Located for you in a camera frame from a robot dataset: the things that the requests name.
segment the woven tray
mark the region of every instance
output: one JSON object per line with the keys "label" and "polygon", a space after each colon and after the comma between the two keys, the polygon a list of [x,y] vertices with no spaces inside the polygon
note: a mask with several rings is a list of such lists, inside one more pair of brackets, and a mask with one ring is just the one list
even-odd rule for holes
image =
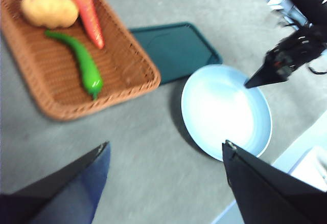
{"label": "woven tray", "polygon": [[105,0],[94,0],[105,40],[102,50],[88,39],[79,19],[70,28],[58,30],[84,43],[100,70],[104,86],[93,101],[82,86],[72,51],[46,38],[45,28],[28,24],[20,2],[1,0],[1,28],[32,96],[48,116],[75,119],[159,86],[160,73],[145,51]]}

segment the toy vegetable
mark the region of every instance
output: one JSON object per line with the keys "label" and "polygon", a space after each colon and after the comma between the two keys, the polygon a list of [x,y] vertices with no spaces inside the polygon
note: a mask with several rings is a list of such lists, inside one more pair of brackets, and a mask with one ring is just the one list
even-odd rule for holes
{"label": "toy vegetable", "polygon": [[50,30],[46,30],[44,33],[47,37],[54,38],[67,44],[75,52],[80,66],[84,88],[95,100],[102,89],[103,81],[96,64],[85,46],[77,39],[63,33]]}
{"label": "toy vegetable", "polygon": [[104,40],[93,0],[75,0],[75,2],[80,10],[87,35],[99,49],[102,49]]}
{"label": "toy vegetable", "polygon": [[34,26],[69,27],[78,17],[78,7],[73,0],[22,0],[23,15]]}

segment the white plate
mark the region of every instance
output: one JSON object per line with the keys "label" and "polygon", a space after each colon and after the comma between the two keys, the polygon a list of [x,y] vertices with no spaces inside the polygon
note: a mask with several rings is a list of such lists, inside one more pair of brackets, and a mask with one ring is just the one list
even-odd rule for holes
{"label": "white plate", "polygon": [[181,110],[193,140],[222,161],[222,143],[230,140],[260,156],[272,132],[271,113],[259,88],[244,87],[247,77],[225,65],[207,65],[186,82]]}

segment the potato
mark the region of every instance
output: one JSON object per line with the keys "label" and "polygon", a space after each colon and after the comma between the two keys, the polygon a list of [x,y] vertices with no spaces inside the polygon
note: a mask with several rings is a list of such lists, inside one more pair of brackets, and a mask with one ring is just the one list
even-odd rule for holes
{"label": "potato", "polygon": [[78,17],[78,7],[73,0],[22,0],[20,7],[30,24],[50,29],[67,28]]}

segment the green pepper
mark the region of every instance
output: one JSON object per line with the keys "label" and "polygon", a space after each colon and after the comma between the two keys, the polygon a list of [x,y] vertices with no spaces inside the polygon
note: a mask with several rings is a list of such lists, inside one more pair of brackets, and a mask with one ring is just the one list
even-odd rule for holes
{"label": "green pepper", "polygon": [[74,37],[63,33],[53,32],[50,30],[46,30],[44,33],[47,37],[51,37],[65,43],[74,51],[79,62],[84,88],[90,95],[93,96],[93,99],[95,100],[98,93],[102,89],[103,81],[96,64],[85,46]]}

